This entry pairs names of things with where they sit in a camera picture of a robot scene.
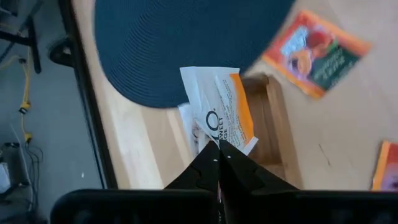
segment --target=paper packet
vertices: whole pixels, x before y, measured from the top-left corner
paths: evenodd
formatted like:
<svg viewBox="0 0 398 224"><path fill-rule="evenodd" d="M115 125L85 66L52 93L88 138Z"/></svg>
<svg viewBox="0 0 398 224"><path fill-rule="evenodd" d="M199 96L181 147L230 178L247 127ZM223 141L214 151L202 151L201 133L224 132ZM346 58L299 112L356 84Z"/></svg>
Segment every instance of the paper packet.
<svg viewBox="0 0 398 224"><path fill-rule="evenodd" d="M342 79L371 44L302 11L262 59L306 94L320 98Z"/></svg>
<svg viewBox="0 0 398 224"><path fill-rule="evenodd" d="M398 192L398 144L383 141L372 190Z"/></svg>
<svg viewBox="0 0 398 224"><path fill-rule="evenodd" d="M190 145L192 139L202 145L207 143L203 138L205 135L217 144L219 140L227 140L248 155L258 139L254 137L253 121L239 69L184 67L180 68L180 72L189 99L189 105L180 107L180 111L185 112L185 117L182 114L185 131L190 135L189 129L198 126L194 137L188 137ZM186 122L187 111L191 111L194 122ZM203 148L197 145L195 148L200 152Z"/></svg>

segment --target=wooden box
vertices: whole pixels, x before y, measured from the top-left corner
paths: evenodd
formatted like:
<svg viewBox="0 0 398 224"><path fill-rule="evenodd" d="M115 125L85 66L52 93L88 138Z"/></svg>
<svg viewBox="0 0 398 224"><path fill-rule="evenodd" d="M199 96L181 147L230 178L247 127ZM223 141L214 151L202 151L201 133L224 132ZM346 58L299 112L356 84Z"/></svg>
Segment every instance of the wooden box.
<svg viewBox="0 0 398 224"><path fill-rule="evenodd" d="M249 157L260 166L301 189L302 180L284 97L279 82L258 74L242 79L259 139Z"/></svg>

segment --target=fruit illustration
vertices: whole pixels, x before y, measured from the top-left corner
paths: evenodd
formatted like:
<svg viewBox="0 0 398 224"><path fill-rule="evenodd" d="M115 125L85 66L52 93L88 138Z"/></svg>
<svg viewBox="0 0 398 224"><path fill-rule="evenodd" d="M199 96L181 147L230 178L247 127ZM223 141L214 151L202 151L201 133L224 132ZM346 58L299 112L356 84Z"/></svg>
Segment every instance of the fruit illustration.
<svg viewBox="0 0 398 224"><path fill-rule="evenodd" d="M322 58L337 45L337 40L330 34L315 31L307 36L306 43L307 47L311 49L314 58Z"/></svg>
<svg viewBox="0 0 398 224"><path fill-rule="evenodd" d="M292 68L298 71L301 75L307 76L312 67L311 51L303 49L295 52L290 57Z"/></svg>

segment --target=dark blue placemat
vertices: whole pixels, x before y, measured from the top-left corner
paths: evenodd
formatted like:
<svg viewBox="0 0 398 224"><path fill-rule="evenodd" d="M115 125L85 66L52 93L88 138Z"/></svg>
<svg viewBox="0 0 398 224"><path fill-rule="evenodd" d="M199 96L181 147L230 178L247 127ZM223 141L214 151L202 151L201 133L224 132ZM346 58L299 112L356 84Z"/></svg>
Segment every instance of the dark blue placemat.
<svg viewBox="0 0 398 224"><path fill-rule="evenodd" d="M97 0L95 39L105 75L150 107L187 102L180 67L245 70L294 0Z"/></svg>

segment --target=light wooden surface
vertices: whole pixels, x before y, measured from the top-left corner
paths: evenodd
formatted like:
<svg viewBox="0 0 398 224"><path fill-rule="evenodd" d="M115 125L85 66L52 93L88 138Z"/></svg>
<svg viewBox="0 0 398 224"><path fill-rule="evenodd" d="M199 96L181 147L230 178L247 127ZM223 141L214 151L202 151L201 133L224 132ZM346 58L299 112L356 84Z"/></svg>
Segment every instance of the light wooden surface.
<svg viewBox="0 0 398 224"><path fill-rule="evenodd" d="M93 38L94 2L71 1L119 187L162 188L193 159L180 115L137 105L111 86ZM271 72L281 83L305 189L369 189L381 140L398 141L398 1L298 0L285 24L303 8L371 41L371 53L318 101L264 62L248 75Z"/></svg>

